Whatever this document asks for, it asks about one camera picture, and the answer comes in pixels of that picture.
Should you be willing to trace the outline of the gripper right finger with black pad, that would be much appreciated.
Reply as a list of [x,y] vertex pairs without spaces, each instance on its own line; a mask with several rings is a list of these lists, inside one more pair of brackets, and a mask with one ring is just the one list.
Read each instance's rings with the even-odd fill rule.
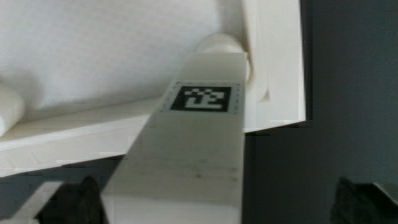
[[330,224],[398,224],[398,184],[339,178]]

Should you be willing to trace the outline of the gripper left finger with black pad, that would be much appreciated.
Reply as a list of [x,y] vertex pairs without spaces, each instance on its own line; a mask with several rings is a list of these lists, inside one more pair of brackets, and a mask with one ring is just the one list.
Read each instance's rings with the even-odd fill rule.
[[106,224],[95,179],[87,176],[79,182],[44,182],[5,224]]

